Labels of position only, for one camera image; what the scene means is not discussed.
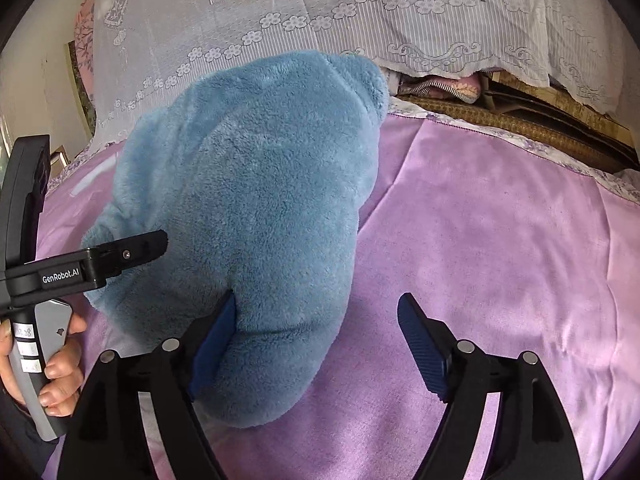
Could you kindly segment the person's left hand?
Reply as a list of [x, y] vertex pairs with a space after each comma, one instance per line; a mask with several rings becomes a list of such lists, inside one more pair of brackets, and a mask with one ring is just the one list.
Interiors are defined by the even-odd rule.
[[[70, 318], [70, 327], [63, 348], [56, 352], [44, 369], [49, 379], [39, 393], [39, 403], [52, 417], [66, 417], [73, 414], [79, 398], [79, 390], [84, 383], [84, 373], [80, 368], [81, 345], [73, 335], [87, 329], [85, 319], [77, 313]], [[9, 355], [13, 346], [11, 323], [4, 320], [1, 324], [1, 381], [6, 392], [21, 406], [26, 402], [18, 388]]]

